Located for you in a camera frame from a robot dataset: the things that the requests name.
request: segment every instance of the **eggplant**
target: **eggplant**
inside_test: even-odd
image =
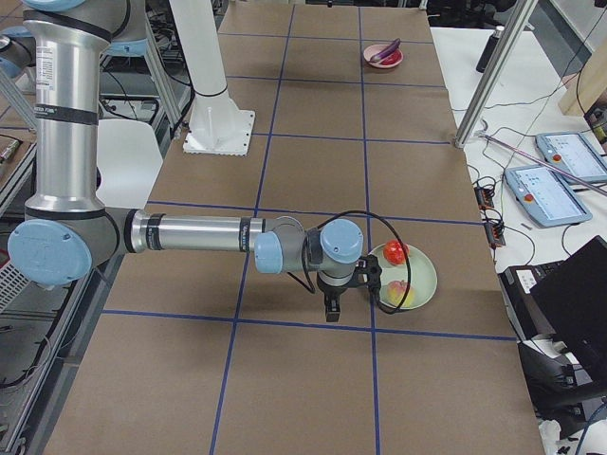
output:
[[[386,46],[383,50],[381,50],[380,52],[378,52],[377,54],[372,56],[369,59],[369,62],[372,64],[378,64],[383,59],[385,59],[386,57],[388,57],[391,54],[393,54],[394,52],[396,52],[396,50],[398,49],[399,46],[400,46],[400,38],[396,38],[388,46]]]

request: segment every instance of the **pink bowl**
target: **pink bowl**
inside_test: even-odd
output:
[[[387,45],[370,45],[369,47],[364,49],[364,51],[362,52],[362,57],[364,58],[364,61],[366,63],[368,63],[370,66],[374,66],[375,68],[381,68],[381,69],[388,69],[388,68],[394,68],[395,66],[399,66],[404,58],[400,49],[397,49],[395,51],[395,54],[398,56],[398,60],[396,60],[396,62],[394,62],[393,64],[381,64],[381,63],[372,64],[371,62],[369,62],[369,60],[371,60],[371,57],[373,57],[377,53],[381,52],[381,50],[385,49],[386,46]]]

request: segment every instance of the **white wall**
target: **white wall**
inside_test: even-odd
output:
[[[602,8],[595,7],[595,0],[550,0],[550,2],[582,40],[586,38],[603,12]],[[586,43],[594,51],[605,38],[607,38],[607,12]]]

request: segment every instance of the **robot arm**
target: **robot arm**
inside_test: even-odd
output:
[[[378,294],[377,261],[360,262],[363,238],[336,219],[304,231],[292,218],[185,217],[108,209],[96,196],[99,61],[113,44],[140,51],[143,0],[23,0],[36,40],[38,156],[27,220],[9,238],[13,265],[43,285],[77,280],[116,252],[214,249],[254,252],[263,273],[317,271],[327,320],[339,296],[367,286]]]

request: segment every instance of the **white pillar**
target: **white pillar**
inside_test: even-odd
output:
[[[170,0],[196,98],[184,151],[246,155],[255,113],[230,98],[211,0]]]

